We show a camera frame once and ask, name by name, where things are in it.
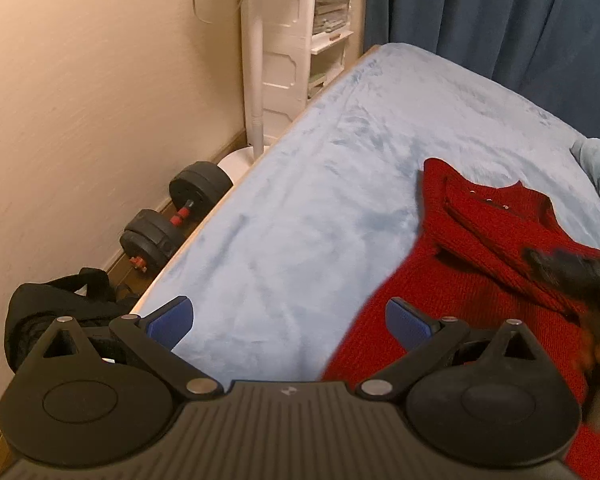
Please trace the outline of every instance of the silver screw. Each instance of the silver screw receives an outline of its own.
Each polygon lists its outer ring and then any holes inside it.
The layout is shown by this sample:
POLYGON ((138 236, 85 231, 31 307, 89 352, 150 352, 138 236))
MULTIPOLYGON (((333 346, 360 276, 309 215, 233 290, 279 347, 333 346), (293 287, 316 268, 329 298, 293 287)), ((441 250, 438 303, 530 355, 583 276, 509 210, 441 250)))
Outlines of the silver screw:
POLYGON ((382 379, 369 379, 362 383, 360 389, 365 392, 367 395, 372 396, 383 396, 391 392, 394 389, 394 386, 382 379))
POLYGON ((216 383, 213 379, 207 378, 199 378, 192 379, 187 383, 187 390, 189 390, 192 394, 210 394, 218 387, 218 383, 216 383))

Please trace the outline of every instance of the light blue bedsheet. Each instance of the light blue bedsheet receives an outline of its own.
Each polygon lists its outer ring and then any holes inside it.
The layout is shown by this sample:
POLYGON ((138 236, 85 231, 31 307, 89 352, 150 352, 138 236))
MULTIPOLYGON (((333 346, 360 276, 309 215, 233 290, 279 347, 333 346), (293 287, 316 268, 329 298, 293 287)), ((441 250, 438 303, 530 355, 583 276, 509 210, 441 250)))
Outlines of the light blue bedsheet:
POLYGON ((570 153, 579 137, 448 60, 382 46, 323 92, 136 310, 189 296, 194 327, 175 351, 225 386, 314 380, 409 253, 430 156, 479 184, 547 194, 565 231, 600 249, 600 199, 570 153))

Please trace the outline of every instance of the black dumbbell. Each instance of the black dumbbell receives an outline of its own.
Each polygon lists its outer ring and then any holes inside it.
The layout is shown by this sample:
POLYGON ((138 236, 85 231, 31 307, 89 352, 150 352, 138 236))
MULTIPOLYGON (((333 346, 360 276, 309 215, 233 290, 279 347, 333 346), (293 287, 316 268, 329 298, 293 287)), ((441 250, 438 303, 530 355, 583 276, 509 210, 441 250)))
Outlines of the black dumbbell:
POLYGON ((136 269, 157 274, 186 240, 178 229, 191 218, 202 220, 220 202, 233 183, 211 162, 187 166, 169 183, 169 195, 178 210, 167 220, 152 209, 142 209, 126 225, 120 245, 136 269))

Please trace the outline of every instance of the white pole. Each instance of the white pole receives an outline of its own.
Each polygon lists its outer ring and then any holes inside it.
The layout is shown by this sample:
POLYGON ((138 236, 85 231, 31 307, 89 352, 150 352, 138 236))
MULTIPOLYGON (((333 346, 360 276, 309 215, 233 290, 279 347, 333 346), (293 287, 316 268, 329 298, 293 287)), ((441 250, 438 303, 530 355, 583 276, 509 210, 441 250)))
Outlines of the white pole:
POLYGON ((249 143, 253 146, 253 160, 264 152, 262 124, 262 0, 247 0, 249 10, 249 56, 251 67, 251 128, 249 143))

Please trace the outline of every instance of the ribbed knit fabric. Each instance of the ribbed knit fabric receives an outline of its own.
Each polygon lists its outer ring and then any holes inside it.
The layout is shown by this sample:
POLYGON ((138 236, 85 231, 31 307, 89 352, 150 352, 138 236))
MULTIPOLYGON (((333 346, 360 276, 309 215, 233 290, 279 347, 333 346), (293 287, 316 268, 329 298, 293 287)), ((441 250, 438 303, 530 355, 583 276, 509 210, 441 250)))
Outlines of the ribbed knit fabric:
MULTIPOLYGON (((522 183, 472 184, 446 162, 424 163, 424 220, 411 254, 359 312, 323 378, 351 386, 404 355, 384 324, 387 301, 398 296, 434 318, 456 316, 474 328, 524 320, 579 402, 586 383, 574 366, 580 349, 577 316, 585 306, 530 278, 523 248, 562 248, 600 258, 571 240, 551 201, 522 183)), ((567 464, 585 480, 600 480, 600 434, 582 426, 567 464)))

